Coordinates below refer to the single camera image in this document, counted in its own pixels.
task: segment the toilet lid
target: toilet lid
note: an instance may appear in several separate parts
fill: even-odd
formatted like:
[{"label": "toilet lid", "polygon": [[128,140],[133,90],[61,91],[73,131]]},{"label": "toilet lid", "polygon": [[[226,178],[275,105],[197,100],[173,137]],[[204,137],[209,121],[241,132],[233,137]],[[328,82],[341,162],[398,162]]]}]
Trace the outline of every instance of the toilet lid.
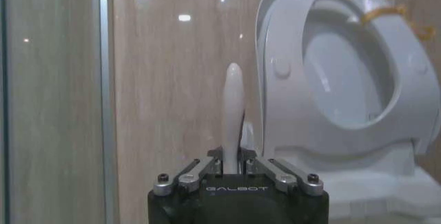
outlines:
[{"label": "toilet lid", "polygon": [[265,155],[291,148],[357,154],[403,140],[427,151],[440,128],[427,53],[400,16],[367,27],[359,21],[387,6],[275,0],[267,8],[257,40]]}]

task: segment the toilet bowl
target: toilet bowl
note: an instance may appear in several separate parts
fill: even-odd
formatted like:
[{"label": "toilet bowl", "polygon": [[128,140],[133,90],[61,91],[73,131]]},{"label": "toilet bowl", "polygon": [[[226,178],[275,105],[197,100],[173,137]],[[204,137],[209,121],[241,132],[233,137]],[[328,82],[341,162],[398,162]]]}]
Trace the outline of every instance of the toilet bowl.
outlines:
[{"label": "toilet bowl", "polygon": [[332,223],[441,223],[441,187],[416,165],[440,130],[440,87],[387,0],[263,0],[255,149],[321,175]]}]

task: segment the white elongated object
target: white elongated object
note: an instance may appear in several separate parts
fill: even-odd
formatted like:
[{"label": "white elongated object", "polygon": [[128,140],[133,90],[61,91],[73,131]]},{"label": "white elongated object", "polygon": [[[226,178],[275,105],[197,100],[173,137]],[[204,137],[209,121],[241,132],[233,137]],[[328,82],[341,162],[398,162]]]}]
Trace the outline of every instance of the white elongated object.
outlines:
[{"label": "white elongated object", "polygon": [[245,115],[245,92],[242,69],[232,63],[228,69],[226,84],[224,89],[224,120],[222,120],[222,148],[224,148],[224,173],[238,173],[237,153],[242,120]]}]

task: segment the metal bracket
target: metal bracket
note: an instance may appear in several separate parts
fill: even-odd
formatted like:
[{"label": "metal bracket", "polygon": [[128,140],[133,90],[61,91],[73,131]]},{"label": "metal bracket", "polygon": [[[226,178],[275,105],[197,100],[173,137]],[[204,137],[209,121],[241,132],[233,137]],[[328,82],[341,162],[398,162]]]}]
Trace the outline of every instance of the metal bracket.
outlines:
[{"label": "metal bracket", "polygon": [[222,163],[214,157],[206,157],[186,174],[180,176],[180,185],[185,186],[189,192],[200,189],[201,179],[208,173],[221,174]]},{"label": "metal bracket", "polygon": [[297,185],[297,178],[295,175],[285,173],[272,162],[264,157],[248,160],[248,174],[264,173],[276,184],[276,188],[288,193],[289,187]]},{"label": "metal bracket", "polygon": [[178,177],[190,171],[198,165],[198,163],[200,159],[196,159],[178,174],[160,174],[153,185],[153,193],[161,197],[169,196],[178,184]]},{"label": "metal bracket", "polygon": [[324,181],[320,180],[316,174],[308,174],[284,159],[276,159],[273,163],[296,175],[299,185],[308,195],[321,196],[324,194]]}]

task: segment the robotic hand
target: robotic hand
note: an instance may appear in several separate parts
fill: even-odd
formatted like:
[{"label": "robotic hand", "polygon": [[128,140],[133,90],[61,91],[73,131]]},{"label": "robotic hand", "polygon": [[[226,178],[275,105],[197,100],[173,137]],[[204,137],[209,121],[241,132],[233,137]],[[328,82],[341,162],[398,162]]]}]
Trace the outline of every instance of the robotic hand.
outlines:
[{"label": "robotic hand", "polygon": [[327,224],[329,196],[316,174],[284,160],[238,153],[224,174],[222,148],[178,175],[161,174],[149,193],[150,224]]}]

